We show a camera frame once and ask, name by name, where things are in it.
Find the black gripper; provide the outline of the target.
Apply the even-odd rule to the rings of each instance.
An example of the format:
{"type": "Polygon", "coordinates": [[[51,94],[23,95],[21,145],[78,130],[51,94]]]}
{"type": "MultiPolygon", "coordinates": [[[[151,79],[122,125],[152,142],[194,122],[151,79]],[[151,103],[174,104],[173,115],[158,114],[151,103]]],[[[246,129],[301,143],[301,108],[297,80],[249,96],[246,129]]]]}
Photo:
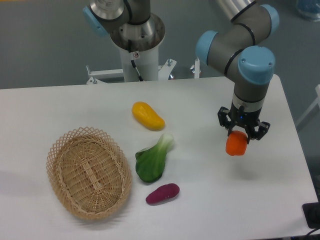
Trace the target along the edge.
{"type": "Polygon", "coordinates": [[[222,106],[218,113],[218,121],[221,127],[227,130],[227,136],[232,133],[235,126],[245,129],[247,134],[247,144],[251,140],[261,140],[269,131],[271,124],[265,121],[259,121],[261,108],[256,111],[245,111],[244,106],[235,106],[231,103],[230,110],[222,106]]]}

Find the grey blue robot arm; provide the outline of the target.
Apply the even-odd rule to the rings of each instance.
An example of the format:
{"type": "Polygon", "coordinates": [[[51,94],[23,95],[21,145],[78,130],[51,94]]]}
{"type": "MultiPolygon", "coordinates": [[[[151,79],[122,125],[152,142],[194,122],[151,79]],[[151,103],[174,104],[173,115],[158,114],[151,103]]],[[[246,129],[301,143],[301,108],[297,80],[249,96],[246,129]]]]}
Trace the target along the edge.
{"type": "MultiPolygon", "coordinates": [[[[218,111],[219,124],[231,132],[238,126],[248,140],[260,140],[270,128],[260,113],[274,75],[275,56],[259,43],[279,27],[275,8],[255,0],[220,0],[232,23],[225,33],[206,31],[195,46],[196,57],[234,83],[230,108],[218,111]]],[[[120,52],[126,82],[158,81],[163,21],[148,0],[92,0],[83,8],[87,23],[99,36],[110,36],[120,52]]]]}

